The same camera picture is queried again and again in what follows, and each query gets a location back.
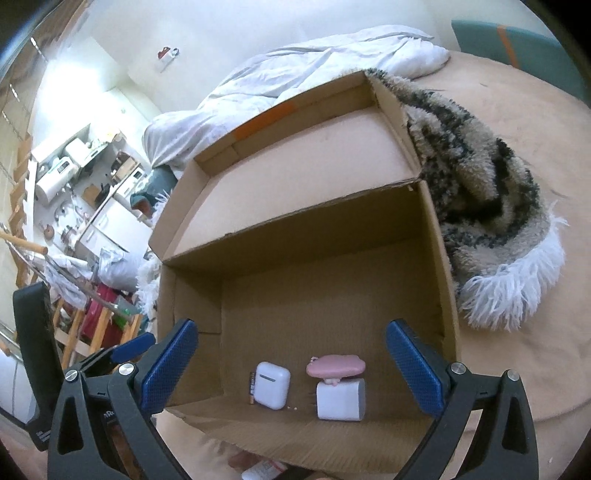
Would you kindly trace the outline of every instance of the white cloth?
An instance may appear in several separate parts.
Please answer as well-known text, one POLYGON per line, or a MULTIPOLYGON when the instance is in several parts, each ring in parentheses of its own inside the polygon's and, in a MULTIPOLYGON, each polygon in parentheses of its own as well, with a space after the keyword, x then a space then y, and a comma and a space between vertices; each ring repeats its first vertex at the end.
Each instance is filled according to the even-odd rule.
POLYGON ((188 161, 234 128, 298 93, 368 68, 416 78, 435 72, 449 52, 403 25, 333 35, 257 55, 234 70, 196 110, 169 112, 147 126, 142 143, 153 167, 180 177, 188 161))

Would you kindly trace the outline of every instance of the white cube charger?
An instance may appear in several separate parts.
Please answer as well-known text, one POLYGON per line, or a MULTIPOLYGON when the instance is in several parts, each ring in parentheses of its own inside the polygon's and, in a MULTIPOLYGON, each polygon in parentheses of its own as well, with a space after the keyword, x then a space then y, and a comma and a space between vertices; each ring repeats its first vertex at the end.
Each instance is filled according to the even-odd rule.
POLYGON ((341 380, 336 385, 319 382, 316 387, 316 405, 321 420, 363 420, 365 381, 363 378, 341 380))

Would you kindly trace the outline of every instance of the teal chair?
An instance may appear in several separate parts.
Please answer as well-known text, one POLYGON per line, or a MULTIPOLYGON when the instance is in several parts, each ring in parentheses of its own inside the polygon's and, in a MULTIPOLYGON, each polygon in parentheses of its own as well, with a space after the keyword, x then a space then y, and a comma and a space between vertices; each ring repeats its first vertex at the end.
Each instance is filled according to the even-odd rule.
POLYGON ((462 52, 513 65, 589 105, 589 88, 560 42, 517 27, 452 20, 462 52))

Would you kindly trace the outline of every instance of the white earbud case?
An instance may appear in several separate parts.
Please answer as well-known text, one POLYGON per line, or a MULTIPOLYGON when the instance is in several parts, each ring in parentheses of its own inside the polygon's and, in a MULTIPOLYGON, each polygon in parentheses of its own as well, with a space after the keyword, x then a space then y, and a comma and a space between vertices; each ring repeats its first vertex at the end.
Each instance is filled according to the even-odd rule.
POLYGON ((291 374, 287 368, 261 362, 256 368, 255 401, 273 410, 280 410, 287 402, 291 374))

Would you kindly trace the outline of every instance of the white cabinet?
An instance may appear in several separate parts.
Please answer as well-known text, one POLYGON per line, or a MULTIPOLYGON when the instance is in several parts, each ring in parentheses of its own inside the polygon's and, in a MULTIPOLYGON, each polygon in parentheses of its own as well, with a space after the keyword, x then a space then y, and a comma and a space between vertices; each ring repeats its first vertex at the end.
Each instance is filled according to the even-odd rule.
POLYGON ((124 250, 144 255, 152 230, 114 198, 96 215, 92 226, 124 250))
POLYGON ((114 243, 110 238, 101 233, 94 225, 89 225, 86 232, 80 237, 76 252, 80 248, 81 258, 85 258, 88 253, 99 257, 100 250, 105 248, 107 250, 120 250, 121 247, 114 243))

